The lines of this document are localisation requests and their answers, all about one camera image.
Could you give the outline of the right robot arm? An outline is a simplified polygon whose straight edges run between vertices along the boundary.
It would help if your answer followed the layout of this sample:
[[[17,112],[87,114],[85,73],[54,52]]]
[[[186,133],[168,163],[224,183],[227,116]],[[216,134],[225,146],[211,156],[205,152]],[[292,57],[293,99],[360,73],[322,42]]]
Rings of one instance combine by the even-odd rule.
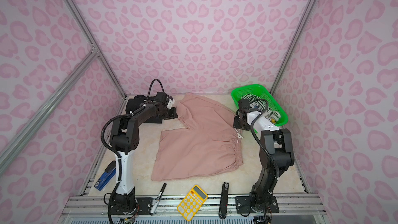
[[[279,213],[274,189],[280,179],[294,165],[291,132],[281,129],[259,111],[238,110],[234,128],[250,131],[260,146],[259,159],[262,166],[260,176],[247,197],[236,197],[237,212],[246,215],[253,212]]]

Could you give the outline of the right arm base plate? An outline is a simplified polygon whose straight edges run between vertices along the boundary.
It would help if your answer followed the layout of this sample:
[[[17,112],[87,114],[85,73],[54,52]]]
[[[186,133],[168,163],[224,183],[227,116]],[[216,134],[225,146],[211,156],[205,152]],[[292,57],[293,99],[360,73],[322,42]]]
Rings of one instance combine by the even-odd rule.
[[[265,209],[265,203],[260,203],[254,201],[250,196],[237,196],[235,199],[236,211],[238,214],[247,216],[249,214],[263,214]],[[280,212],[278,202],[275,196],[272,196],[267,204],[268,214],[277,214]]]

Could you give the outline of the pink garment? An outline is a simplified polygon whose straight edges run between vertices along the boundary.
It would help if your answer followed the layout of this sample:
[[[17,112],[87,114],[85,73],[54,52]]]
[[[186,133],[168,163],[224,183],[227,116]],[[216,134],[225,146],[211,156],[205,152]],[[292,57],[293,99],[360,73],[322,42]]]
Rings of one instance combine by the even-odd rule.
[[[187,93],[177,104],[184,128],[161,132],[151,180],[213,176],[243,164],[235,114],[210,98]]]

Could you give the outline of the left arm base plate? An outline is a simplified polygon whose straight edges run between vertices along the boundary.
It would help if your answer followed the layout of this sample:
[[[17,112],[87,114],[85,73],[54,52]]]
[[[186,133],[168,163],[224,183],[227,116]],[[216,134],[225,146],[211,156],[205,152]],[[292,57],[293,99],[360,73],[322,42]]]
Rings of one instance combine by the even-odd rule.
[[[127,210],[111,204],[108,213],[111,215],[149,215],[152,208],[153,198],[138,197],[135,199],[135,209]]]

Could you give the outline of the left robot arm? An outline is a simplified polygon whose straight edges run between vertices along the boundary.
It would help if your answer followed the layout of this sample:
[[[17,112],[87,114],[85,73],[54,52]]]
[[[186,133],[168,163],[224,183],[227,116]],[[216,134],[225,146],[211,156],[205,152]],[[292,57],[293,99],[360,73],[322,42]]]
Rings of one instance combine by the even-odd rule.
[[[130,179],[128,169],[132,165],[135,150],[140,143],[140,125],[152,117],[162,120],[178,117],[173,100],[167,103],[149,101],[138,109],[110,119],[103,127],[105,132],[111,124],[109,142],[102,138],[103,145],[115,154],[116,185],[112,190],[109,202],[109,214],[136,214],[138,203],[135,197],[134,181]]]

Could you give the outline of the black shirt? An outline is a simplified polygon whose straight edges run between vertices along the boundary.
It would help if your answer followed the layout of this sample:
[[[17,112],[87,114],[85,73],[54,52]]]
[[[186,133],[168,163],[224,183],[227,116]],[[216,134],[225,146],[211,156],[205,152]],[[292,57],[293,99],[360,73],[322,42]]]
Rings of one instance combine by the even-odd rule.
[[[137,95],[129,98],[125,106],[125,112],[128,114],[139,109],[145,103],[146,97],[144,95]],[[161,124],[163,120],[159,117],[150,117],[144,123]]]

